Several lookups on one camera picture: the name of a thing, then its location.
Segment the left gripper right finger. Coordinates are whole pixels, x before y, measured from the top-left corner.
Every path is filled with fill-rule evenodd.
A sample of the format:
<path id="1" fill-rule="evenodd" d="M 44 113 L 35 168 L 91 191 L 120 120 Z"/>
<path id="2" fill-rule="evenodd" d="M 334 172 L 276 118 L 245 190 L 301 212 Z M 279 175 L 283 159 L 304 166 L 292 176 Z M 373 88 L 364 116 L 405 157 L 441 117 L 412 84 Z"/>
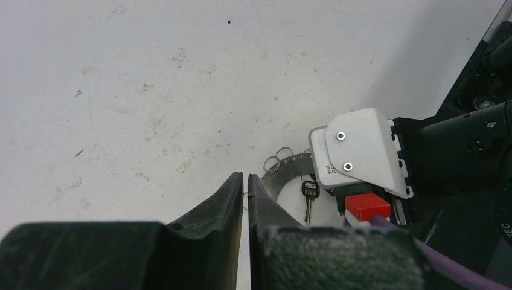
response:
<path id="1" fill-rule="evenodd" d="M 427 289 L 430 266 L 399 229 L 307 227 L 248 177 L 252 289 Z"/>

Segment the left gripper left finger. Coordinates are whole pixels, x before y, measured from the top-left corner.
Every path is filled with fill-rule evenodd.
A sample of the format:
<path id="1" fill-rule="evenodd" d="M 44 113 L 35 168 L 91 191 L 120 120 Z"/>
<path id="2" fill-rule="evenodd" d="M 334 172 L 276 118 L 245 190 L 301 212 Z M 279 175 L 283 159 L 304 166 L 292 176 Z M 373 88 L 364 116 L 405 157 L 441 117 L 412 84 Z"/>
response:
<path id="1" fill-rule="evenodd" d="M 243 175 L 169 224 L 22 224 L 1 241 L 2 289 L 235 289 Z"/>

